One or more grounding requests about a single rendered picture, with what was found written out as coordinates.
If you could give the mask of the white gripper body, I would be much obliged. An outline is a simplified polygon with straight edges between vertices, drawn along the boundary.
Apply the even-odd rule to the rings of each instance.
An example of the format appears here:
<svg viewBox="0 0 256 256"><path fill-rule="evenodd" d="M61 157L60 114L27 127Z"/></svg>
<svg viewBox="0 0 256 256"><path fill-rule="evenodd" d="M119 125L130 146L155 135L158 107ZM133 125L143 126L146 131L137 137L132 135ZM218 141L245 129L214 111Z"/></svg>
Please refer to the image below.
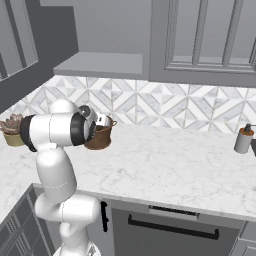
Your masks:
<svg viewBox="0 0 256 256"><path fill-rule="evenodd" d="M109 126L111 124L111 121L108 116L100 114L98 116L96 124L98 126Z"/></svg>

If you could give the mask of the grey narrow cabinet door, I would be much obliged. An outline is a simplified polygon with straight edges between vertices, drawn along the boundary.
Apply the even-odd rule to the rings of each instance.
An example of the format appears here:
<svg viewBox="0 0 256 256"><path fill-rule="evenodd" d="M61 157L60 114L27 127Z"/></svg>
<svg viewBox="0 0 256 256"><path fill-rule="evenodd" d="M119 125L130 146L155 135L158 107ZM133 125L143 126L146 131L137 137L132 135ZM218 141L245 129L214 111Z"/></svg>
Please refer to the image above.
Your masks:
<svg viewBox="0 0 256 256"><path fill-rule="evenodd" d="M111 201L109 199L101 199L107 203L107 217L108 222L108 231L105 233L103 231L102 217L101 217L101 208L100 214L97 220L88 226L88 234L91 241L99 249L101 256L115 256L114 249L114 239L113 239L113 225L112 225L112 211L111 211Z"/></svg>

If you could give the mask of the grey base cabinet door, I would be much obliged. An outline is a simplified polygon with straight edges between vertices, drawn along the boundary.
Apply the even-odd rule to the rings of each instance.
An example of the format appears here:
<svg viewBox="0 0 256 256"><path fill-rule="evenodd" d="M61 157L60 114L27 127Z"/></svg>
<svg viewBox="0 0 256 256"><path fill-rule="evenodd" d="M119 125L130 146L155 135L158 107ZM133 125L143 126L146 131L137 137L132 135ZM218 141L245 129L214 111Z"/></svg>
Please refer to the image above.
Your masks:
<svg viewBox="0 0 256 256"><path fill-rule="evenodd" d="M0 256L53 256L46 221L35 214L36 190L30 185L0 223Z"/></svg>

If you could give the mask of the grey glass-panel cabinet door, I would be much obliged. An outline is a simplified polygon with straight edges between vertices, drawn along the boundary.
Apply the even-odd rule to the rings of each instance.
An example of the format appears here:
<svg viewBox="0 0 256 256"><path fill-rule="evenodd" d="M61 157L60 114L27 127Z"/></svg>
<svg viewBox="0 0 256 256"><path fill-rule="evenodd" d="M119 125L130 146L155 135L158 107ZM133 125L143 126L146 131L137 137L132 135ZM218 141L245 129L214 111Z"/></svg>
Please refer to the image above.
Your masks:
<svg viewBox="0 0 256 256"><path fill-rule="evenodd" d="M149 79L256 87L256 0L152 0Z"/></svg>

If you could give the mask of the grey base cabinet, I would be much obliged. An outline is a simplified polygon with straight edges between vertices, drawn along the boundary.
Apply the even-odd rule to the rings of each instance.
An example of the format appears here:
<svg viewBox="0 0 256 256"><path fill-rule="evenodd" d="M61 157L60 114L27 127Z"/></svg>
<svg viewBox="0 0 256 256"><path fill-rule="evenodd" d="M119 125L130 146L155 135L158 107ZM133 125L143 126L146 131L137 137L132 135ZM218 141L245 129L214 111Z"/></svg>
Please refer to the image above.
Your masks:
<svg viewBox="0 0 256 256"><path fill-rule="evenodd" d="M256 256L256 222L245 223L230 256Z"/></svg>

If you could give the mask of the grey range hood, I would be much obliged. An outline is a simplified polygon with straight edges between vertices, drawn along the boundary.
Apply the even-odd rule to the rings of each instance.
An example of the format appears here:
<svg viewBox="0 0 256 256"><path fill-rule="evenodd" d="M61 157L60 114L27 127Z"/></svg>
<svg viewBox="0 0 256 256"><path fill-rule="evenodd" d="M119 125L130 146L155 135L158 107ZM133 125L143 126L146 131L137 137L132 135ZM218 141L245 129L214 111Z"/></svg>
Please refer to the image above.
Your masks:
<svg viewBox="0 0 256 256"><path fill-rule="evenodd" d="M54 68L55 75L143 78L141 54L78 52Z"/></svg>

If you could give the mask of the potted succulent plant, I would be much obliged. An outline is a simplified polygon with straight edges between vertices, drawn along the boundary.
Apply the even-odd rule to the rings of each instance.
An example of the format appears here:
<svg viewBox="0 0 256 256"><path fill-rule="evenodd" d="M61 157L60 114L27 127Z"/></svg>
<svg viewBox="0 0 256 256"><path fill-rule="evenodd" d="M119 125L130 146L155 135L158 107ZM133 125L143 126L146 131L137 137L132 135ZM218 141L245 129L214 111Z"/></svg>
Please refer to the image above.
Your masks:
<svg viewBox="0 0 256 256"><path fill-rule="evenodd" d="M3 132L6 143L9 146L23 146L24 142L20 136L20 125L23 120L21 114L11 114L5 121L0 121L0 130Z"/></svg>

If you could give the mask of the grey dishwasher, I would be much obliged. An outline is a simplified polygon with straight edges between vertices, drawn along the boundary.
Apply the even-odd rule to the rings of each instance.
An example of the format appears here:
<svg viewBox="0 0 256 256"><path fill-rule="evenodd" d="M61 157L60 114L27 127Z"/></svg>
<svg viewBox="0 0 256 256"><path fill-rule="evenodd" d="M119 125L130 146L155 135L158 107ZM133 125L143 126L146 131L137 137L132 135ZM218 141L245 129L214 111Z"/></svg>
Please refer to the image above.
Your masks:
<svg viewBox="0 0 256 256"><path fill-rule="evenodd" d="M218 240L177 234L128 224L135 220L213 233ZM244 222L202 215L197 221L112 209L115 256L229 256Z"/></svg>

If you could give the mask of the grey soap dispenser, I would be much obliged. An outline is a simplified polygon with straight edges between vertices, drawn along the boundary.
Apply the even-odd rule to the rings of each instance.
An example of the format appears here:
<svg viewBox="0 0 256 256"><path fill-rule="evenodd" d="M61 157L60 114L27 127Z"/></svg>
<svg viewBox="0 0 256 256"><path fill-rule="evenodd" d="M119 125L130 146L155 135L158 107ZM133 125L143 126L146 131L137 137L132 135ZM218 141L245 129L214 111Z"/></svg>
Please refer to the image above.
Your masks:
<svg viewBox="0 0 256 256"><path fill-rule="evenodd" d="M249 150L249 146L254 136L254 131L252 130L252 124L247 123L238 132L236 142L234 145L234 150L240 154L246 154Z"/></svg>

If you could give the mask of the grey wall cabinet door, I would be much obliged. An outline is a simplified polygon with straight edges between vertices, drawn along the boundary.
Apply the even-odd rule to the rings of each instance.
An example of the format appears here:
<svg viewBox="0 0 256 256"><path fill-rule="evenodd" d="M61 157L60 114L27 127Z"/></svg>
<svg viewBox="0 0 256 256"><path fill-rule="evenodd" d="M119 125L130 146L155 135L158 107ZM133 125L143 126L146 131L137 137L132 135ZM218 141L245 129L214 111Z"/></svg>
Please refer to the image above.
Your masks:
<svg viewBox="0 0 256 256"><path fill-rule="evenodd" d="M71 0L0 0L0 113L77 52Z"/></svg>

